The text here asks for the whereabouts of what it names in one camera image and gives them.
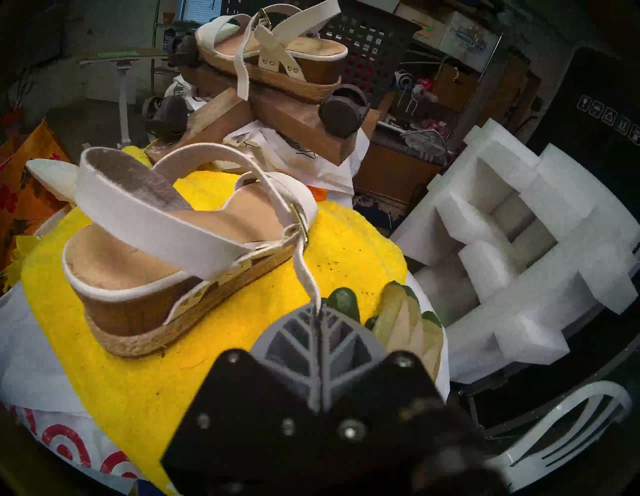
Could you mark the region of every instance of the wedge sandal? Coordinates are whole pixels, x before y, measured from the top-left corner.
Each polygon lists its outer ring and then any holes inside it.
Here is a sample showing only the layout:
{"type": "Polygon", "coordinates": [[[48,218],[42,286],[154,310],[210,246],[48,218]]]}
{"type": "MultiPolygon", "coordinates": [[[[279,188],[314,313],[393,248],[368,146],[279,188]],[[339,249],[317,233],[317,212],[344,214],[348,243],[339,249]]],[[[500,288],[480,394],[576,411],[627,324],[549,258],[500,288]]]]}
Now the wedge sandal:
{"type": "Polygon", "coordinates": [[[286,174],[263,172],[237,150],[197,143],[148,169],[119,150],[89,148],[75,200],[93,223],[67,242],[63,269],[91,332],[114,355],[166,346],[292,256],[319,308],[303,258],[317,214],[312,193],[286,174]],[[249,172],[220,210],[194,211],[173,183],[212,160],[249,172]]]}
{"type": "Polygon", "coordinates": [[[340,86],[347,48],[323,40],[318,31],[340,13],[337,0],[326,0],[306,10],[275,4],[253,17],[223,15],[196,31],[196,43],[208,64],[238,78],[238,96],[249,96],[249,79],[274,86],[293,97],[319,103],[340,86]],[[289,16],[271,26],[270,13],[289,16]],[[235,20],[240,24],[228,24],[235,20]]]}

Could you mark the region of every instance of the orange bag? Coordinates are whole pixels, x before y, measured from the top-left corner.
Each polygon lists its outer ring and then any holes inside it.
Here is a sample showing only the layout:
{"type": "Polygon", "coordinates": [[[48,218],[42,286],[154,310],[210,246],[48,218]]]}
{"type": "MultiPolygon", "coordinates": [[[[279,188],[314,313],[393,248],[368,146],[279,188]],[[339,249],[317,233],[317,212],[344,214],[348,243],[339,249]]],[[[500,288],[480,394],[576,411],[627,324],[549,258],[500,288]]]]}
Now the orange bag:
{"type": "Polygon", "coordinates": [[[21,145],[10,138],[0,147],[0,271],[11,263],[16,236],[33,234],[67,204],[31,175],[25,167],[31,159],[70,162],[45,120],[21,145]]]}

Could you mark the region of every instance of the window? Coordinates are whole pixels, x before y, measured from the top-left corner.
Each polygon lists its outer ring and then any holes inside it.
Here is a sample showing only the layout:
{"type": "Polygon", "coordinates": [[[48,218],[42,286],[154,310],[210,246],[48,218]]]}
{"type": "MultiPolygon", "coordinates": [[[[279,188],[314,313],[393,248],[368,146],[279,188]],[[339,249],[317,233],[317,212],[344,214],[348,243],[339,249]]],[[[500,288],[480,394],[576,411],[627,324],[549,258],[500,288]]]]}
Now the window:
{"type": "Polygon", "coordinates": [[[222,0],[182,0],[184,1],[183,20],[194,20],[201,24],[220,15],[222,0]]]}

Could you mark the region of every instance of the jute rope sole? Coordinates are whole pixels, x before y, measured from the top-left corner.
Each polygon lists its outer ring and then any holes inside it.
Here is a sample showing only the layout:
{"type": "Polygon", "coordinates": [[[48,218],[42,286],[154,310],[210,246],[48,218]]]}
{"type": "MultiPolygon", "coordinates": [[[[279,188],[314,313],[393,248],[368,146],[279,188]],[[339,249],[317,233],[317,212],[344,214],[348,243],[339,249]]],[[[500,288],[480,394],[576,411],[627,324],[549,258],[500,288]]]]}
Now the jute rope sole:
{"type": "MultiPolygon", "coordinates": [[[[211,66],[228,74],[236,74],[234,61],[224,59],[203,48],[199,48],[199,51],[202,58],[211,66]]],[[[319,104],[323,98],[329,96],[332,91],[340,87],[340,78],[338,78],[338,81],[334,84],[314,84],[307,83],[306,81],[299,81],[281,72],[262,69],[251,63],[246,63],[245,65],[247,72],[249,73],[249,79],[263,84],[268,84],[269,86],[282,90],[298,100],[308,103],[319,104]]]]}
{"type": "Polygon", "coordinates": [[[270,257],[256,262],[250,269],[222,286],[210,289],[200,300],[200,303],[183,313],[181,316],[152,331],[137,336],[116,336],[101,330],[85,312],[84,318],[89,324],[91,333],[98,343],[116,356],[132,357],[153,353],[178,339],[191,329],[213,307],[218,306],[244,286],[271,272],[279,265],[289,260],[293,255],[295,244],[289,244],[270,257]]]}

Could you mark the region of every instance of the white foam packing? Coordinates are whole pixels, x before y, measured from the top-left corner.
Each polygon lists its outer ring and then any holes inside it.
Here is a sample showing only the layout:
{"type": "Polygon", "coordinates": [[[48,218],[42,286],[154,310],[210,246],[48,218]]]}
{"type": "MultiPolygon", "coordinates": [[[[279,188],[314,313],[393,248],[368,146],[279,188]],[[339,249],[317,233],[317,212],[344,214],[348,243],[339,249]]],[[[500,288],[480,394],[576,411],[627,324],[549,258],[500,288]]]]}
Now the white foam packing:
{"type": "Polygon", "coordinates": [[[623,312],[640,225],[553,145],[537,157],[490,119],[465,143],[391,239],[426,264],[415,277],[447,326],[451,378],[470,383],[562,357],[563,329],[598,302],[623,312]]]}

